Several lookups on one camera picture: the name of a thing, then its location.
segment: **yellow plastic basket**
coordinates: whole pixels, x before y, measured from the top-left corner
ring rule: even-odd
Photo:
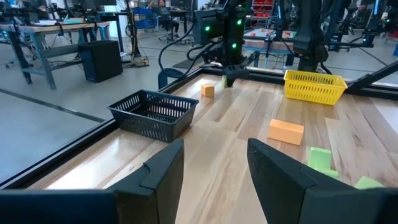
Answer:
[[[287,70],[285,73],[286,98],[334,105],[347,89],[343,77],[313,72]]]

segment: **gray floor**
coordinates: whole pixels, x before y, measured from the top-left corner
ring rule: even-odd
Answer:
[[[10,69],[0,67],[0,90],[28,96],[97,118],[109,119],[111,113],[106,106],[137,90],[157,89],[159,72],[157,56],[161,48],[166,45],[165,42],[157,39],[159,35],[162,34],[139,32],[140,50],[142,54],[150,58],[149,67],[130,68],[123,71],[120,76],[97,84],[85,80],[81,65],[64,68],[53,73],[58,88],[55,91],[50,90],[44,77],[37,75],[32,76],[33,84],[28,85],[17,65],[13,65]],[[52,36],[47,39],[52,43]],[[55,45],[67,43],[67,39],[61,38],[56,40]],[[395,42],[385,44],[384,40],[376,39],[376,46],[373,49],[330,52],[325,65],[334,74],[358,78],[396,61],[397,58],[392,56],[395,44]],[[189,45],[171,46],[162,57],[164,67],[171,67],[185,60],[185,54],[189,48]],[[0,45],[0,52],[3,52],[0,54],[0,65],[4,65],[14,56],[9,45]],[[68,60],[73,57],[74,55],[71,55],[58,58],[58,60]],[[280,58],[279,62],[276,62],[275,57],[270,57],[267,68],[282,68],[284,63],[281,60]],[[398,83],[398,75],[391,75],[383,79],[383,82]],[[0,182],[97,124],[94,121],[31,103],[15,96],[0,94],[0,144],[2,146]]]

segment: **orange block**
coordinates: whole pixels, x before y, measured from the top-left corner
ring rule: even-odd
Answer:
[[[203,84],[201,86],[201,94],[205,97],[212,97],[215,94],[214,85]]]
[[[272,119],[268,137],[282,142],[300,145],[303,139],[304,126]]]

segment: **black computer tower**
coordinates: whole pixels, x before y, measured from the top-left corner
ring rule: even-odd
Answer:
[[[86,80],[99,83],[123,72],[119,44],[113,40],[99,40],[79,44]]]

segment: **black wire basket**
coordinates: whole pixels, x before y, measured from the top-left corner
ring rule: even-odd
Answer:
[[[194,99],[140,90],[108,109],[121,129],[172,142],[189,127],[198,103]]]

